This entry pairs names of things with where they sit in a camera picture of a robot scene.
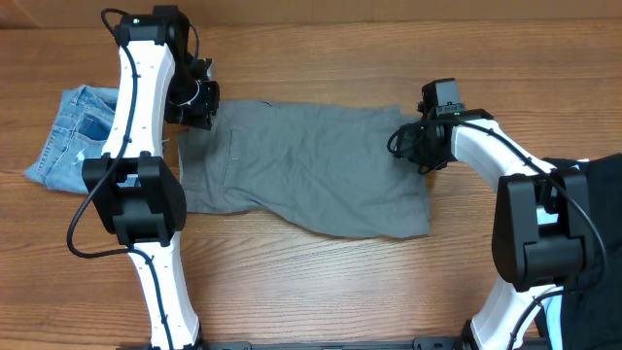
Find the grey cotton shorts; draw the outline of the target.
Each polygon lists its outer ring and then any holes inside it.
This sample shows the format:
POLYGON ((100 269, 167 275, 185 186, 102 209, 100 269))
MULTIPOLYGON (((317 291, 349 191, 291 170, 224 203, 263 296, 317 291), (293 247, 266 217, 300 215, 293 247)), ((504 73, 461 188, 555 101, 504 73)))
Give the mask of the grey cotton shorts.
POLYGON ((427 235, 426 179, 387 150, 410 120, 398 107, 226 101, 211 129, 178 136, 188 209, 266 210, 333 236, 427 235))

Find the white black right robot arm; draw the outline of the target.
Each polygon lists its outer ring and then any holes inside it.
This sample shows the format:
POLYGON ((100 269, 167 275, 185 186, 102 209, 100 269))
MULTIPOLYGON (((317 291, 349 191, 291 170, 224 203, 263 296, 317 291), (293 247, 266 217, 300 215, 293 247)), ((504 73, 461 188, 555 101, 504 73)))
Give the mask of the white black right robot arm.
POLYGON ((491 247, 498 279, 454 346, 522 348, 537 313, 552 298, 573 293, 571 278, 590 268, 594 249, 604 245, 589 216, 584 175, 534 157, 483 110, 430 112, 400 126, 387 149, 416 163, 422 175, 462 162, 494 191, 491 247))

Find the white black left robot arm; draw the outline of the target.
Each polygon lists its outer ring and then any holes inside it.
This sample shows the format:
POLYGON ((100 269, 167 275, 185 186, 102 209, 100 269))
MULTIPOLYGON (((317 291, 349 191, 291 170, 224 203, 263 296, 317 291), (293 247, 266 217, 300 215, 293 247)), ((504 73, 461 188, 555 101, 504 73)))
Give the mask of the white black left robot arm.
POLYGON ((115 116, 100 157, 84 162, 85 203, 117 238, 117 253, 135 266, 151 322, 148 348, 202 349, 181 261, 186 196, 164 160, 163 129, 167 123, 210 129, 220 87, 212 59, 189 49, 198 35, 177 6, 120 16, 107 27, 120 58, 115 116))

